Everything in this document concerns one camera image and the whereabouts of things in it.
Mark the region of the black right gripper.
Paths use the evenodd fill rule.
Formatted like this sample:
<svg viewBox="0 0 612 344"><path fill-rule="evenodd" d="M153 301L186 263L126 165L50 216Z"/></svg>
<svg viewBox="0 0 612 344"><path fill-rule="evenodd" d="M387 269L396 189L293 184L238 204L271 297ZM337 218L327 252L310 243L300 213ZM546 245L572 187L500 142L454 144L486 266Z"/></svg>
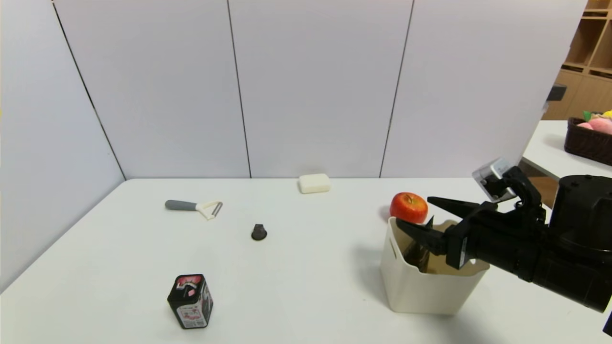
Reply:
<svg viewBox="0 0 612 344"><path fill-rule="evenodd" d="M543 205L518 201L507 213L490 201L481 204L442 197L427 201L461 221L446 232L435 229L431 216L426 224L395 218L396 226L433 255L446 255L446 263L460 269L475 258L533 282L541 256L539 226Z"/></svg>

